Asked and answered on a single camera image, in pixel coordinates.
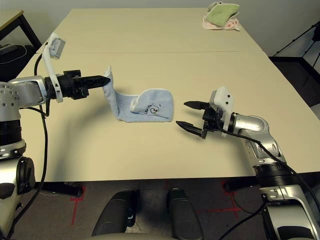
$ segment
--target beige table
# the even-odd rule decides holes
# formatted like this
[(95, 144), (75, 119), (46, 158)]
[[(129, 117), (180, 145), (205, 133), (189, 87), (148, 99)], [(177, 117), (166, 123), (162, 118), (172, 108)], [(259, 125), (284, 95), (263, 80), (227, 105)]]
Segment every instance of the beige table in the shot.
[[(32, 76), (36, 54), (19, 77)], [(174, 117), (166, 123), (117, 120), (101, 88), (85, 99), (51, 103), (46, 181), (206, 178), (250, 176), (241, 140), (220, 133), (207, 139), (181, 129), (175, 121), (202, 127), (203, 111), (183, 105), (208, 101), (224, 85), (235, 96), (234, 110), (265, 118), (289, 165), (297, 172), (320, 171), (320, 122), (262, 51), (69, 54), (54, 60), (57, 73), (80, 69), (102, 75), (112, 65), (114, 84), (124, 94), (165, 88), (174, 97)], [(42, 62), (38, 74), (47, 76)], [(21, 110), (25, 156), (41, 178), (44, 133), (37, 112)]]
[(245, 29), (202, 28), (205, 8), (72, 9), (54, 30), (63, 53), (261, 51)]

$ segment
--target tripod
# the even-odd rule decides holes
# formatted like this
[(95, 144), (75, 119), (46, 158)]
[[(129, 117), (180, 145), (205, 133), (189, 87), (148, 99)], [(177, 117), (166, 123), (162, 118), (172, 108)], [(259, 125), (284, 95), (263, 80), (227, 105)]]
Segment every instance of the tripod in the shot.
[[(307, 54), (307, 52), (312, 48), (312, 46), (315, 44), (315, 42), (320, 41), (320, 21), (318, 21), (316, 24), (312, 25), (308, 30), (306, 30), (304, 33), (302, 33), (301, 35), (299, 35), (297, 38), (293, 39), (289, 44), (287, 44), (286, 46), (284, 46), (282, 49), (280, 49), (279, 51), (277, 51), (272, 57), (276, 56), (278, 53), (280, 53), (281, 51), (283, 51), (284, 49), (286, 49), (288, 46), (290, 46), (292, 43), (294, 43), (296, 40), (298, 40), (299, 38), (301, 38), (303, 35), (305, 35), (307, 32), (309, 32), (311, 29), (315, 28), (314, 30), (314, 36), (312, 38), (313, 43), (308, 47), (308, 49), (306, 51), (304, 51), (304, 54), (302, 55), (302, 58)], [(317, 56), (317, 58), (315, 59), (312, 68), (315, 67), (318, 59), (320, 57), (320, 52)], [(306, 77), (306, 79), (304, 80), (304, 83), (302, 85), (305, 86), (308, 79), (310, 77), (310, 73), (308, 74), (308, 76)]]

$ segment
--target pink cloth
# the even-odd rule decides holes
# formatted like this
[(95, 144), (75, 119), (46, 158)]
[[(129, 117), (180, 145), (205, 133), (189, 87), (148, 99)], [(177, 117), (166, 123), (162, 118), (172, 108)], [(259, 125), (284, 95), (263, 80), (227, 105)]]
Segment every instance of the pink cloth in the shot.
[(202, 18), (202, 27), (208, 30), (237, 30), (240, 31), (240, 25), (237, 18), (230, 18), (224, 26), (217, 26), (206, 21), (206, 16)]

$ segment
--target folded cloth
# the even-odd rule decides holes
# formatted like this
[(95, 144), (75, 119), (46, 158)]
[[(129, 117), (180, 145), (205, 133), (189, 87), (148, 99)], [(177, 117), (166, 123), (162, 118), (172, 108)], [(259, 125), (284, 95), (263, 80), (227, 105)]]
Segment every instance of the folded cloth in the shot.
[(114, 89), (114, 78), (108, 66), (104, 76), (110, 82), (103, 87), (113, 115), (127, 123), (170, 122), (174, 114), (174, 100), (166, 89), (148, 89), (140, 95), (120, 94)]
[(206, 21), (206, 17), (202, 18), (202, 27), (208, 30), (237, 30), (240, 31), (239, 20), (237, 18), (229, 18), (226, 21), (224, 26), (217, 26), (212, 24), (211, 22)]
[(225, 26), (229, 18), (238, 15), (240, 6), (234, 3), (213, 2), (208, 7), (205, 20), (219, 27)]

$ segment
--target black cable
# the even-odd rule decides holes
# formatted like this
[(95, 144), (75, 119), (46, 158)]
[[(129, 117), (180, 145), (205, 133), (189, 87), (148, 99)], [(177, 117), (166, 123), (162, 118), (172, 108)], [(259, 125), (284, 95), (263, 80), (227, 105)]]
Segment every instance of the black cable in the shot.
[(23, 107), (23, 108), (20, 108), (20, 109), (30, 109), (30, 110), (33, 110), (33, 111), (36, 111), (36, 112), (38, 112), (38, 113), (40, 113), (40, 114), (42, 114), (42, 115), (46, 115), (43, 111), (41, 111), (41, 110), (39, 110), (39, 109), (37, 109), (37, 108), (35, 108), (35, 107), (32, 107), (32, 106), (30, 106), (30, 107)]
[(33, 74), (34, 74), (35, 76), (38, 75), (38, 73), (37, 73), (37, 71), (38, 71), (38, 65), (39, 65), (39, 62), (40, 62), (41, 58), (42, 58), (42, 53), (38, 56), (38, 58), (36, 59), (35, 64), (34, 64)]
[(288, 169), (289, 171), (291, 171), (293, 173), (294, 176), (296, 176), (299, 181), (308, 189), (308, 191), (310, 192), (314, 202), (315, 202), (315, 205), (320, 213), (320, 203), (314, 193), (314, 191), (312, 191), (312, 189), (309, 187), (309, 185), (306, 183), (306, 181), (295, 171), (293, 170), (290, 166), (288, 166), (286, 163), (284, 163), (283, 161), (279, 160), (278, 158), (276, 158), (271, 152), (269, 152), (265, 146), (262, 145), (262, 143), (256, 139), (253, 139), (251, 137), (248, 137), (248, 136), (243, 136), (243, 135), (240, 135), (240, 134), (236, 134), (236, 133), (232, 133), (232, 132), (228, 132), (224, 129), (221, 129), (220, 125), (219, 125), (219, 122), (218, 122), (218, 119), (216, 119), (216, 125), (218, 126), (219, 130), (225, 134), (228, 134), (228, 135), (231, 135), (231, 136), (235, 136), (235, 137), (238, 137), (238, 138), (242, 138), (242, 139), (246, 139), (246, 140), (249, 140), (251, 142), (254, 142), (256, 144), (258, 144), (258, 146), (260, 148), (262, 148), (266, 154), (268, 154), (270, 156), (270, 158), (272, 158), (275, 162), (279, 163), (280, 165), (282, 165), (283, 167), (285, 167), (286, 169)]
[[(38, 75), (38, 65), (39, 65), (41, 58), (42, 58), (42, 53), (38, 56), (38, 58), (36, 59), (35, 64), (34, 64), (33, 73), (35, 76)], [(50, 114), (50, 100), (51, 100), (52, 94), (53, 94), (53, 89), (51, 87), (49, 87), (46, 91), (46, 98), (45, 98), (45, 116), (46, 117), (49, 117), (49, 114)]]
[(235, 230), (237, 227), (239, 227), (241, 224), (243, 224), (244, 222), (248, 221), (249, 219), (252, 219), (254, 216), (258, 215), (261, 210), (265, 207), (266, 202), (264, 202), (257, 211), (255, 211), (253, 214), (251, 214), (250, 216), (247, 216), (245, 219), (242, 219), (241, 221), (239, 221), (236, 225), (234, 225), (233, 227), (231, 227), (228, 231), (226, 231), (220, 238), (224, 239), (229, 233), (231, 233), (233, 230)]
[(253, 214), (253, 212), (247, 211), (247, 210), (245, 210), (242, 206), (240, 206), (240, 204), (239, 204), (239, 203), (237, 202), (237, 200), (236, 200), (235, 192), (232, 192), (232, 198), (233, 198), (233, 201), (234, 201), (235, 205), (237, 205), (238, 208), (240, 208), (242, 211), (244, 211), (244, 212), (246, 212), (246, 213), (248, 213), (248, 214)]
[[(35, 75), (37, 74), (37, 67), (38, 67), (40, 59), (41, 59), (41, 55), (38, 57), (38, 59), (35, 62), (35, 66), (34, 66)], [(39, 193), (41, 191), (41, 188), (44, 185), (45, 178), (46, 178), (47, 162), (48, 162), (48, 130), (47, 130), (46, 118), (45, 118), (45, 113), (43, 111), (43, 108), (41, 105), (39, 106), (39, 108), (40, 108), (40, 110), (38, 110), (34, 107), (28, 107), (27, 109), (31, 109), (31, 110), (37, 111), (38, 113), (41, 113), (41, 119), (42, 119), (43, 130), (44, 130), (44, 160), (43, 160), (42, 177), (41, 177), (41, 181), (39, 183), (39, 187), (35, 191), (35, 194), (32, 196), (30, 201), (25, 205), (25, 207), (21, 210), (21, 212), (19, 212), (19, 214), (13, 219), (11, 229), (7, 235), (7, 238), (6, 238), (7, 240), (9, 240), (12, 237), (12, 235), (14, 234), (15, 226), (16, 226), (17, 222), (21, 219), (21, 217), (25, 214), (25, 212), (30, 208), (30, 206), (36, 200), (37, 196), (39, 195)]]

